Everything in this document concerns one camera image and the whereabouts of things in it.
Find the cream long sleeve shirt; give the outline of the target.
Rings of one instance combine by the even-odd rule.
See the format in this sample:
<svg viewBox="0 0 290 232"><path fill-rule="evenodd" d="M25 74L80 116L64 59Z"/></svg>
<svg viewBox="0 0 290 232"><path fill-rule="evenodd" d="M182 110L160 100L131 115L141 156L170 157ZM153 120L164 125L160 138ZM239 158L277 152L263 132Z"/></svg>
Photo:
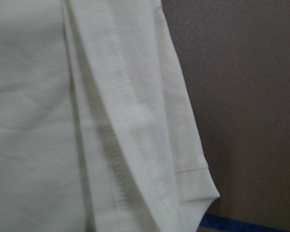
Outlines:
<svg viewBox="0 0 290 232"><path fill-rule="evenodd" d="M194 232L219 193L159 0L0 0L0 232Z"/></svg>

